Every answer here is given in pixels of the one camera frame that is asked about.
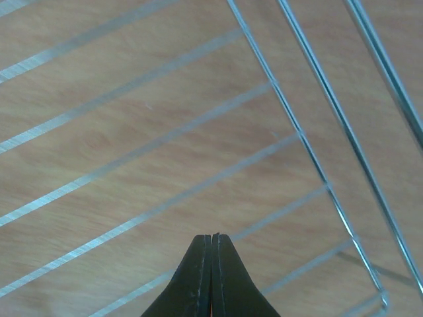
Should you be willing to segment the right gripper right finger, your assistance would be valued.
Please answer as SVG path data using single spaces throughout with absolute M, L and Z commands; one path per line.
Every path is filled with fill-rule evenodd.
M 215 233 L 211 249 L 212 316 L 280 316 L 253 283 L 228 235 Z

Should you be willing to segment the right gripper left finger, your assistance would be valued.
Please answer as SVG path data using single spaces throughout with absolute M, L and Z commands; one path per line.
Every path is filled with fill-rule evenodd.
M 142 317 L 204 317 L 211 313 L 212 237 L 193 238 L 169 284 Z

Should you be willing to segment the wire dish rack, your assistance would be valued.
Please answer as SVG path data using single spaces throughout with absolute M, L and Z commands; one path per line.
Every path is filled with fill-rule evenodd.
M 342 1 L 289 2 L 422 270 L 422 154 Z M 422 316 L 278 4 L 236 4 L 389 316 Z M 282 316 L 377 294 L 227 1 L 1 1 L 1 316 L 139 316 L 214 232 Z

